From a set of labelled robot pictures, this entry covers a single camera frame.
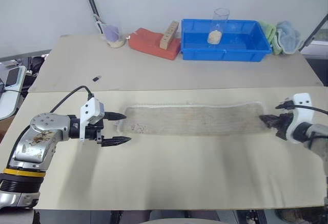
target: white table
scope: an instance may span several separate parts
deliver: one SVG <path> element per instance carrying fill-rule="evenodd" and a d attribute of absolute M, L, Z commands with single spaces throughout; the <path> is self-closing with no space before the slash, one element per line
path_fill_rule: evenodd
<path fill-rule="evenodd" d="M 20 71 L 18 74 L 16 84 L 6 87 L 6 90 L 8 91 L 4 92 L 0 97 L 0 120 L 12 116 L 16 111 L 19 96 L 21 95 L 21 93 L 19 92 L 22 90 L 25 73 L 26 73 L 25 66 L 19 66 L 18 68 L 20 69 Z"/>
<path fill-rule="evenodd" d="M 101 76 L 97 82 L 92 79 Z M 98 35 L 63 36 L 29 92 L 184 90 L 322 86 L 304 57 L 267 55 L 262 62 L 186 61 L 148 55 L 126 43 L 111 48 Z"/>
<path fill-rule="evenodd" d="M 241 88 L 179 91 L 95 92 L 106 111 L 135 104 L 228 105 L 260 101 L 268 113 L 286 97 L 309 92 L 313 105 L 327 108 L 325 87 Z M 29 93 L 0 144 L 5 167 L 19 132 L 49 111 L 66 93 Z M 79 114 L 87 98 L 77 92 L 57 114 Z M 315 113 L 315 123 L 327 124 Z M 105 137 L 117 135 L 105 122 Z M 318 206 L 326 195 L 322 160 L 302 145 L 275 136 L 179 137 L 134 135 L 117 147 L 71 139 L 57 145 L 41 186 L 40 209 L 253 209 Z"/>

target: gray cloth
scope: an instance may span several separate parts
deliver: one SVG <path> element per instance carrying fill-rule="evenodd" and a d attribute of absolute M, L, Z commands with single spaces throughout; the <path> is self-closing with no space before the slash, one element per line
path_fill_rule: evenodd
<path fill-rule="evenodd" d="M 181 135 L 222 136 L 262 133 L 268 131 L 259 115 L 261 103 L 235 106 L 133 106 L 125 111 L 126 119 L 118 124 L 119 132 Z"/>

